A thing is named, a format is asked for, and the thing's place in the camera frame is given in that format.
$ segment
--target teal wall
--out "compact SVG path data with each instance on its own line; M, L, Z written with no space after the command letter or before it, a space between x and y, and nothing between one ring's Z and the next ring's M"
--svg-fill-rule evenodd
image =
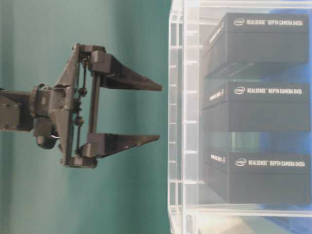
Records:
M38 148L32 133L0 133L1 234L169 233L169 7L170 0L0 0L1 87L52 86L75 42L105 45L164 86L161 93L101 90L98 132L161 139L102 159L94 170L64 168L59 150Z

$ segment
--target intel logo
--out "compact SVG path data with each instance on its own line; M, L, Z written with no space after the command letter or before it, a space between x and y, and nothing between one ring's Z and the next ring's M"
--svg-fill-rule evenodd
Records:
M234 25L236 25L236 26L242 26L244 23L245 23L244 18L238 18L238 19L234 20Z
M237 87L236 89L234 89L234 93L236 94L243 94L245 91L245 87Z
M238 167L243 167L246 165L246 163L247 163L246 159L240 158L240 159L236 160L235 165Z

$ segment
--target clear plastic display case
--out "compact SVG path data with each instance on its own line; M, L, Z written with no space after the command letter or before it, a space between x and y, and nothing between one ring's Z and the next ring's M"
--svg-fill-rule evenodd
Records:
M305 0L172 0L172 233L312 233L311 19Z

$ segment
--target black box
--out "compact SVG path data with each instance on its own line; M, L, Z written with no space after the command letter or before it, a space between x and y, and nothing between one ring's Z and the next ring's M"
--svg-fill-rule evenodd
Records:
M226 82L204 95L202 121L211 132L309 131L309 85Z
M310 155L211 150L206 156L204 181L228 203L311 201Z
M274 74L309 61L309 16L227 13L203 46L203 75Z

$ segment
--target screw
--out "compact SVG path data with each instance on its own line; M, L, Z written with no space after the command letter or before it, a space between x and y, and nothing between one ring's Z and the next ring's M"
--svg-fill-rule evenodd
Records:
M78 116L78 117L75 119L75 125L81 126L81 125L83 125L83 123L84 123L84 120L83 120L83 118L82 118L81 116Z
M86 88L80 88L79 94L81 94L83 97L87 95L87 89Z

